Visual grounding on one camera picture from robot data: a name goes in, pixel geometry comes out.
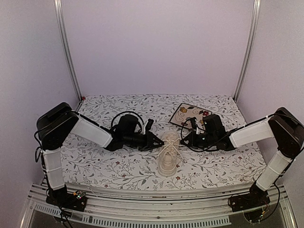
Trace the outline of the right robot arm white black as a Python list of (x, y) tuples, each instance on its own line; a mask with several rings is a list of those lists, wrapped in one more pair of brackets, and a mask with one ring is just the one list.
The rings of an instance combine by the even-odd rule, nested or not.
[(246, 195), (249, 207), (256, 207), (264, 199), (264, 193), (291, 166), (304, 150), (304, 125), (286, 108), (280, 107), (273, 114), (227, 131), (219, 115), (211, 114), (203, 119), (204, 131), (200, 133), (196, 119), (191, 118), (192, 131), (181, 138), (181, 144), (195, 152), (232, 151), (257, 143), (266, 152), (267, 142), (276, 145), (269, 162)]

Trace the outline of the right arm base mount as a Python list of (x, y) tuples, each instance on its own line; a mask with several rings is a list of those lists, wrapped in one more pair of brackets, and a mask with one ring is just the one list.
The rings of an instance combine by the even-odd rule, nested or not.
[(233, 212), (252, 209), (270, 203), (267, 191), (252, 186), (249, 193), (233, 195), (228, 199), (228, 205)]

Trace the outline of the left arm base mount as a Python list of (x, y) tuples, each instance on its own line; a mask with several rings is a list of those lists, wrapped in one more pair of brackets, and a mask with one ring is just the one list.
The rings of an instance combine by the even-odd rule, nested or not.
[(46, 203), (58, 206), (59, 208), (84, 212), (87, 204), (86, 192), (77, 190), (73, 193), (68, 193), (66, 186), (58, 190), (50, 189), (47, 194)]

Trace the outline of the white shoelace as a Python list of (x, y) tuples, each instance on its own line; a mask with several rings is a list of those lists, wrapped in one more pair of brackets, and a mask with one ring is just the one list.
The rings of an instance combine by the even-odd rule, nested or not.
[(161, 158), (163, 159), (163, 161), (168, 164), (168, 161), (165, 160), (166, 156), (168, 155), (171, 158), (171, 162), (175, 161), (177, 158), (184, 163), (185, 160), (182, 156), (182, 154), (180, 153), (179, 147), (181, 147), (180, 144), (180, 138), (177, 137), (176, 139), (163, 139), (164, 141), (164, 146), (161, 149), (160, 153), (158, 154), (158, 156), (161, 156)]

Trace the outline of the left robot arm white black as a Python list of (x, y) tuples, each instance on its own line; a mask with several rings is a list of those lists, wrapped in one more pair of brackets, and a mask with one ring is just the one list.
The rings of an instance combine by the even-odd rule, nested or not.
[(111, 122), (110, 127), (106, 128), (73, 110), (66, 102), (38, 118), (34, 137), (41, 151), (49, 187), (53, 190), (51, 196), (60, 206), (67, 206), (71, 201), (69, 193), (63, 190), (66, 183), (61, 155), (62, 147), (69, 139), (82, 139), (110, 152), (125, 146), (141, 152), (164, 146), (164, 141), (151, 132), (152, 119), (144, 121), (134, 111), (123, 111), (113, 119), (118, 123)]

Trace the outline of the cream lace sneaker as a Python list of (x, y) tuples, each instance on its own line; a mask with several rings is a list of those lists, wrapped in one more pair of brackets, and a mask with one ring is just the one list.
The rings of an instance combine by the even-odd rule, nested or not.
[(169, 131), (163, 134), (161, 140), (164, 142), (164, 146), (157, 156), (158, 172), (161, 176), (170, 177), (176, 173), (180, 138), (176, 132)]

